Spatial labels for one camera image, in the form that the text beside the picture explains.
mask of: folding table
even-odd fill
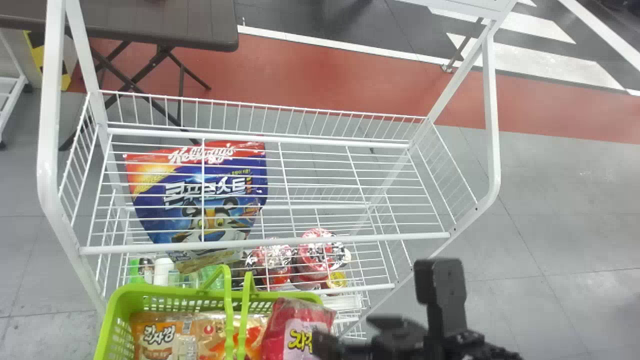
[[[0,28],[44,31],[46,0],[8,1],[0,7]],[[180,68],[180,89],[184,75],[188,75],[206,89],[210,86],[189,70],[175,55],[174,47],[189,47],[212,51],[235,51],[238,34],[233,0],[82,0],[82,11],[89,37],[119,40],[108,55],[91,48],[97,61],[95,70],[106,69],[123,82],[121,92],[144,91],[137,85],[164,59],[169,58]],[[67,26],[65,33],[70,36]],[[133,77],[129,78],[112,61],[131,42],[157,45],[156,54]],[[171,113],[153,99],[152,106],[174,125],[180,124]],[[109,108],[116,103],[116,95],[105,102]],[[73,142],[71,135],[61,146],[65,151]]]

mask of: table leg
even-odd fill
[[[123,45],[123,47],[120,50],[120,52],[122,52],[122,50],[124,50],[125,47],[126,47],[126,45]],[[149,60],[147,65],[144,66],[142,69],[140,69],[140,71],[138,71],[138,73],[136,73],[133,76],[133,78],[131,78],[131,79],[129,79],[126,75],[122,74],[122,72],[120,72],[115,66],[113,66],[113,64],[107,58],[105,58],[102,54],[100,54],[98,51],[96,51],[93,47],[90,47],[90,49],[91,49],[91,52],[92,52],[92,56],[98,61],[99,65],[101,67],[104,67],[105,69],[109,70],[110,72],[112,72],[118,79],[120,79],[120,81],[122,81],[124,83],[124,85],[122,85],[120,87],[120,89],[118,89],[119,92],[126,92],[126,91],[129,91],[129,89],[133,89],[135,92],[144,94],[144,91],[137,85],[137,83],[140,80],[142,80],[146,75],[148,75],[149,72],[151,72],[151,70],[153,70],[159,63],[161,63],[165,58],[167,58],[168,53],[173,48],[172,47],[160,48],[159,51],[156,53],[156,55],[154,55]],[[180,131],[188,132],[187,129],[183,129],[180,126],[180,121],[177,120],[164,107],[162,107],[160,104],[158,104],[157,101],[155,101],[153,99],[150,99],[150,98],[146,98],[146,97],[141,97],[141,98],[144,99],[147,102],[150,102],[154,109],[156,109],[159,113],[165,115],[167,117],[167,119],[173,125],[175,125],[175,126],[180,128]],[[116,103],[116,101],[117,101],[117,95],[112,95],[111,97],[109,97],[109,99],[107,99],[107,101],[105,101],[104,107],[108,109],[112,105],[114,105]],[[81,131],[84,131],[85,127],[86,126],[83,126],[81,128]],[[73,144],[75,136],[76,136],[76,132],[73,132],[62,143],[62,145],[58,148],[58,150],[59,151],[67,151],[67,150],[69,150],[71,148],[71,145]],[[190,140],[191,140],[191,143],[193,143],[194,145],[199,145],[200,144],[200,142],[198,140],[195,140],[195,139],[190,139]]]
[[[188,67],[184,66],[184,64],[180,60],[178,60],[178,58],[176,58],[175,55],[171,53],[171,51],[167,53],[167,56],[169,56],[169,59],[171,59],[176,65],[178,65],[179,68],[181,69],[184,68],[184,72],[187,75],[189,75],[191,79],[194,79],[195,81],[197,81],[205,89],[211,90],[211,86],[209,86],[207,83],[204,82],[204,80],[200,79],[196,74],[194,74],[191,70],[189,70]]]
[[[113,61],[113,59],[116,58],[116,56],[120,55],[120,53],[122,51],[124,51],[124,49],[127,48],[127,46],[131,45],[130,41],[123,41],[120,42],[120,45],[116,46],[115,49],[113,49],[108,55],[107,55],[107,61],[111,62]],[[95,66],[95,71],[98,72],[100,70],[102,70],[102,68],[104,68],[104,66],[102,65],[102,63],[98,63]]]
[[[184,93],[184,66],[180,67],[180,78],[178,85],[178,97],[182,97]],[[178,121],[182,123],[182,100],[178,101]]]

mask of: metal rod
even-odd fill
[[[449,233],[415,233],[415,234],[388,234],[388,235],[354,235],[335,236],[332,241],[342,242],[363,242],[373,240],[427,240],[427,239],[448,239]],[[141,245],[112,245],[101,247],[80,247],[81,255],[116,254],[123,252],[152,252],[152,251],[178,251],[178,250],[205,250],[205,249],[225,249],[228,247],[258,247],[264,245],[289,244],[299,245],[308,243],[308,238],[280,238],[280,239],[260,239],[260,240],[237,240],[237,241],[207,241],[194,243],[163,243],[163,244],[141,244]]]
[[[109,128],[107,131],[114,135],[133,136],[157,136],[160,138],[205,138],[208,140],[231,140],[231,141],[254,141],[254,142],[276,142],[276,143],[300,143],[305,145],[338,145],[353,147],[376,147],[386,149],[407,149],[408,144],[403,143],[379,143],[370,141],[347,141],[332,139],[305,139],[288,138],[284,136],[272,135],[235,135],[220,133],[176,133],[175,131],[147,130],[147,129],[122,129]]]
[[[477,18],[476,22],[474,23],[474,26],[481,25],[483,20],[484,20],[483,17]],[[453,56],[451,57],[451,60],[449,60],[449,63],[447,65],[442,65],[442,70],[444,72],[453,72],[453,63],[456,62],[456,59],[460,56],[460,54],[462,54],[462,50],[465,49],[465,47],[469,43],[469,40],[471,40],[471,35],[467,35],[465,39],[462,40],[462,43],[456,50],[456,53],[453,54]]]

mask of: cart frame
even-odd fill
[[[484,93],[484,117],[486,130],[488,133],[488,179],[489,186],[488,191],[484,197],[476,201],[476,205],[472,206],[464,215],[460,218],[454,218],[454,224],[448,231],[435,232],[430,234],[388,234],[378,235],[377,240],[402,240],[411,238],[440,238],[445,239],[445,242],[432,253],[431,256],[439,254],[443,249],[448,246],[459,234],[464,231],[471,223],[473,223],[481,214],[483,214],[497,198],[498,191],[500,189],[500,149],[499,149],[499,130],[497,120],[497,96],[496,96],[496,84],[495,84],[495,64],[494,64],[494,48],[493,48],[493,35],[498,30],[502,21],[506,15],[511,11],[516,0],[496,0],[490,2],[487,5],[486,1],[482,0],[403,0],[410,3],[416,3],[420,5],[429,5],[439,8],[445,8],[452,11],[467,13],[469,15],[475,15],[489,19],[488,25],[484,28],[478,40],[473,45],[467,58],[460,64],[459,69],[452,75],[449,84],[442,92],[441,96],[428,113],[427,117],[419,130],[414,134],[413,138],[408,142],[408,154],[411,156],[415,150],[414,146],[420,141],[424,133],[429,129],[429,125],[438,118],[445,105],[451,100],[454,92],[460,86],[465,76],[469,73],[474,66],[476,60],[482,54],[483,59],[483,93]],[[86,288],[93,304],[95,305],[98,313],[104,316],[106,310],[106,302],[103,298],[104,290],[100,289],[99,284],[94,279],[92,268],[86,258],[90,254],[103,254],[107,252],[124,252],[124,251],[136,251],[142,249],[153,250],[166,250],[177,248],[173,245],[183,245],[180,249],[191,248],[198,249],[211,249],[215,248],[215,245],[211,243],[196,243],[196,244],[167,244],[167,245],[119,245],[118,249],[109,249],[104,247],[101,249],[93,249],[91,247],[80,246],[79,239],[77,238],[72,222],[74,219],[67,215],[63,207],[63,203],[58,192],[58,158],[56,149],[58,148],[58,127],[60,122],[60,72],[62,63],[62,49],[64,41],[64,29],[65,29],[65,14],[68,20],[71,33],[73,35],[73,41],[76,46],[78,54],[79,64],[82,70],[84,83],[88,91],[88,105],[91,108],[93,119],[96,123],[97,134],[94,138],[100,142],[100,149],[105,157],[105,169],[108,170],[108,176],[114,176],[118,172],[117,168],[111,163],[115,160],[113,158],[113,152],[110,151],[111,136],[114,133],[121,132],[123,134],[135,135],[136,132],[142,132],[144,135],[153,135],[150,130],[136,130],[136,129],[112,129],[108,131],[108,119],[107,111],[104,107],[104,101],[102,93],[99,91],[99,85],[94,71],[94,64],[92,55],[89,48],[89,41],[84,28],[84,20],[82,11],[80,9],[79,0],[48,0],[47,1],[47,20],[46,20],[46,32],[45,32],[45,50],[44,50],[44,73],[42,81],[42,100],[40,104],[40,130],[39,130],[39,144],[38,144],[38,159],[37,159],[37,181],[38,181],[38,197],[42,205],[42,209],[47,216],[47,219],[51,223],[54,233],[58,237],[61,246],[63,247],[65,254],[67,255],[71,265],[78,274],[78,277]],[[210,140],[213,138],[224,138],[225,134],[216,135],[212,133],[179,133],[186,137],[201,138],[203,140]],[[239,135],[239,138],[248,140],[250,135]],[[294,139],[286,136],[270,136],[266,138],[267,141],[272,142],[291,142],[291,141],[303,141],[313,142],[314,139],[308,140]],[[353,141],[347,142],[345,140],[336,140],[337,143],[345,146],[366,146],[365,141]],[[404,166],[404,163],[399,161],[396,164],[395,169],[399,170]],[[391,172],[388,175],[385,184],[390,184],[394,181],[395,175]],[[111,179],[113,182],[117,182],[118,179],[114,176]],[[384,194],[379,194],[378,198],[382,198]],[[355,235],[357,230],[354,230],[352,236],[345,236],[345,240],[348,241],[362,241]],[[303,243],[305,240],[301,238],[287,238],[282,239],[282,242],[287,243]],[[260,241],[254,241],[251,245],[260,245],[264,243]],[[384,301],[393,296],[393,294],[407,281],[413,277],[413,271],[398,279],[393,286],[387,286],[390,291],[384,296],[383,300],[378,302],[375,306],[369,308],[368,312],[360,316],[357,322],[354,322],[350,327],[341,332],[342,336],[345,336],[350,330],[359,326],[364,320],[365,316],[375,311]]]

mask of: white wire shopping cart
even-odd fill
[[[307,229],[322,227],[337,234],[332,240],[344,243],[352,260],[345,269],[347,288],[314,291],[339,293],[325,301],[338,310],[334,330],[342,336],[363,336],[364,316],[412,278],[404,242],[445,240],[431,255],[438,254],[487,210],[500,187],[493,34],[515,0],[410,2],[490,19],[426,117],[99,90],[79,1],[48,0],[38,195],[98,312],[104,314],[111,292],[128,281],[130,259],[167,250],[298,246],[308,242],[300,237]],[[57,69],[65,12],[88,95],[74,144],[62,162],[56,151]],[[481,53],[489,189],[477,200],[433,122]],[[112,94],[118,101],[107,111],[104,96]],[[151,99],[167,111],[175,111],[179,103],[181,125],[188,132],[170,126],[166,114],[151,107]],[[153,244],[138,221],[123,155],[190,145],[189,139],[200,144],[265,143],[269,198],[246,240]],[[60,172],[58,163],[63,164]],[[371,291],[383,291],[382,300],[370,304]]]

